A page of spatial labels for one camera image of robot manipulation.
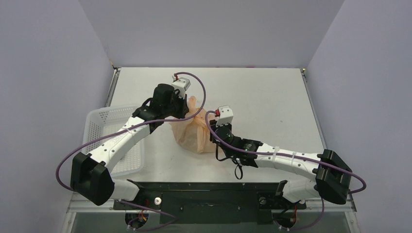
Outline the translucent orange plastic bag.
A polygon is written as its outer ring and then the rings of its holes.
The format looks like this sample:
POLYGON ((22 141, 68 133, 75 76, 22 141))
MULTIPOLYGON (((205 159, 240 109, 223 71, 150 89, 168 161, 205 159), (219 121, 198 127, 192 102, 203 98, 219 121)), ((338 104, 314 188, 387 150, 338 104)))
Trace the translucent orange plastic bag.
POLYGON ((207 119, 206 110, 196 107, 197 99, 191 96, 188 99, 189 112, 187 116, 193 115, 198 110, 194 118, 185 121, 170 122, 172 133, 177 144, 182 148, 194 153, 212 153, 215 151, 215 145, 210 141, 210 131, 206 125, 207 121, 213 120, 213 115, 208 115, 207 119))

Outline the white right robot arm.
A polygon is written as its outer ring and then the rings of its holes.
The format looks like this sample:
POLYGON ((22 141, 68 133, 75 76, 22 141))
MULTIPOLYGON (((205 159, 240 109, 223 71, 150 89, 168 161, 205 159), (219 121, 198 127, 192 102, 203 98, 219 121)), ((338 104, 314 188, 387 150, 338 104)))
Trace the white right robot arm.
POLYGON ((278 206, 287 207, 317 197, 334 204, 346 203, 352 170, 336 152, 327 149, 321 153, 282 150, 261 141, 234 136, 231 124, 218 126, 216 120, 210 120, 207 126, 210 140, 238 168, 273 168, 301 176, 299 180, 279 183, 274 194, 278 206))

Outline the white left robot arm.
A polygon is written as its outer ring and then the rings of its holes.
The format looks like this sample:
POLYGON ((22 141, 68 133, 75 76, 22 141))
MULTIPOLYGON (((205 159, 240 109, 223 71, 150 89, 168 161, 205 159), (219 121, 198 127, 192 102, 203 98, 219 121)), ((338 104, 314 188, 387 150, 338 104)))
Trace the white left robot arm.
POLYGON ((132 113, 118 135, 88 154, 76 154, 72 160, 71 188, 95 205, 114 199, 126 200, 134 209, 142 207, 145 195, 139 192, 139 187, 131 181, 113 179, 111 172, 121 158, 162 125, 164 119, 185 117, 189 111, 186 95, 188 88, 188 84, 178 81, 159 84, 154 89, 153 97, 132 113))

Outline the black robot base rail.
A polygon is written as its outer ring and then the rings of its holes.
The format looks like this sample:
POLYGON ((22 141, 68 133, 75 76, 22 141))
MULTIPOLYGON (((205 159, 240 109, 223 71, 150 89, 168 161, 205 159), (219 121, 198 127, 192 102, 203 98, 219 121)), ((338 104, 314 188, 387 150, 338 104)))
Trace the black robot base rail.
POLYGON ((280 194, 280 183, 137 182, 131 205, 114 202, 115 210, 137 211, 139 206, 166 212, 160 223, 177 217, 178 224, 271 224, 278 213, 306 209, 280 194))

